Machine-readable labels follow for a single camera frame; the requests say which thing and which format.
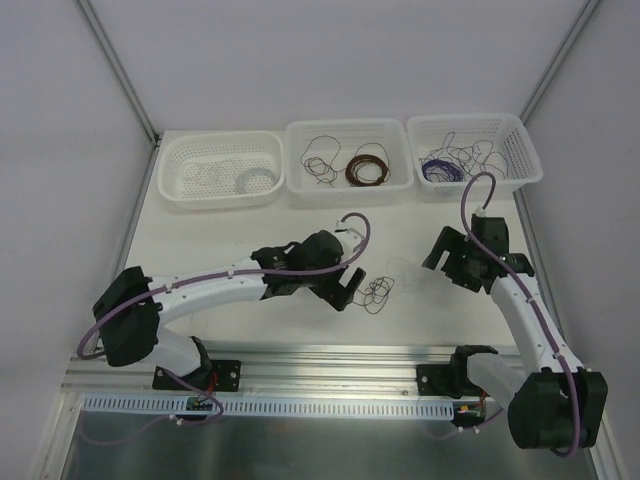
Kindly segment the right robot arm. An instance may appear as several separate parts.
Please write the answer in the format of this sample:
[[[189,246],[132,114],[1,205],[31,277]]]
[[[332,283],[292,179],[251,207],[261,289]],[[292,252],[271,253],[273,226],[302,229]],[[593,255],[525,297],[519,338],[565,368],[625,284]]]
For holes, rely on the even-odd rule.
[[[417,367],[420,392],[453,399],[486,394],[506,412],[521,449],[567,456],[593,447],[608,385],[567,346],[541,299],[529,259],[509,250],[506,221],[474,215],[466,232],[444,227],[422,265],[491,298],[507,322],[523,369],[507,365],[491,346],[461,345],[447,363]]]

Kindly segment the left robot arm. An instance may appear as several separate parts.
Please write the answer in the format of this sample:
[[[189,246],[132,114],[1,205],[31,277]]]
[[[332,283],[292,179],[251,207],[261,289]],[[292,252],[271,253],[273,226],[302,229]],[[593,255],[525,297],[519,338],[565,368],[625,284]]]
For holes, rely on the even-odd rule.
[[[149,362],[167,369],[189,389],[203,387],[210,362],[194,336],[168,324],[214,307],[264,301],[306,288],[334,310],[353,300],[365,272],[340,282],[347,266],[366,248],[367,235],[352,228],[321,230],[302,242],[263,247],[229,267],[194,277],[150,277],[141,267],[121,272],[94,304],[104,355],[111,367]]]

